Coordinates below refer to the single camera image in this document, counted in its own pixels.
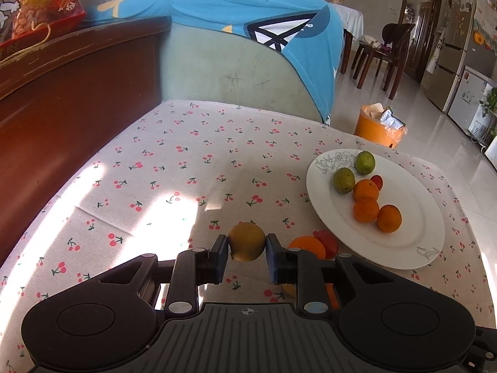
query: red snack bag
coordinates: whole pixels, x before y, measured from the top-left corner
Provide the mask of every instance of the red snack bag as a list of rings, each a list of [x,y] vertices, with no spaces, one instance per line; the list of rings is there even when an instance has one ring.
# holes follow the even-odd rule
[[[1,0],[0,59],[48,39],[49,29],[50,39],[72,31],[83,16],[79,0]]]

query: tile floor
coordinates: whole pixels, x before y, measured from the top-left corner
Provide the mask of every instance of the tile floor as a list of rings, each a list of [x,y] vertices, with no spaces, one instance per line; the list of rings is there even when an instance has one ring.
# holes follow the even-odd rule
[[[350,68],[337,76],[331,126],[354,133],[360,107],[375,102],[390,106],[407,124],[408,134],[397,148],[438,165],[449,179],[480,246],[497,304],[497,172],[479,146],[425,97],[418,83],[404,74],[397,96],[389,101],[381,88],[384,74],[375,78],[375,71],[373,65],[360,90]]]

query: doorway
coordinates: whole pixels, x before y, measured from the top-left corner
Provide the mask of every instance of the doorway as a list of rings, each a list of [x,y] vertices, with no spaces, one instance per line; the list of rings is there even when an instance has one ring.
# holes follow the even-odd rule
[[[435,30],[440,16],[441,0],[403,0],[399,24],[415,24],[411,33],[404,73],[421,82],[428,63]]]

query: yellow pumpkin decoration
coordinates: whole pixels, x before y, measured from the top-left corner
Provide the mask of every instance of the yellow pumpkin decoration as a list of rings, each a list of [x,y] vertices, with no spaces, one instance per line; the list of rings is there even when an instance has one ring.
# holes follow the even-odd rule
[[[473,40],[477,44],[484,44],[485,43],[485,38],[483,37],[483,35],[480,32],[475,32],[473,34]]]

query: green lime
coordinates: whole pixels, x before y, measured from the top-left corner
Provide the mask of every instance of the green lime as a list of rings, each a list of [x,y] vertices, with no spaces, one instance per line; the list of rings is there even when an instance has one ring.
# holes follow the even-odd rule
[[[370,152],[360,152],[355,159],[355,169],[361,175],[371,174],[376,167],[374,155]]]
[[[333,186],[338,193],[345,195],[352,192],[355,186],[354,173],[348,168],[340,168],[333,175]]]

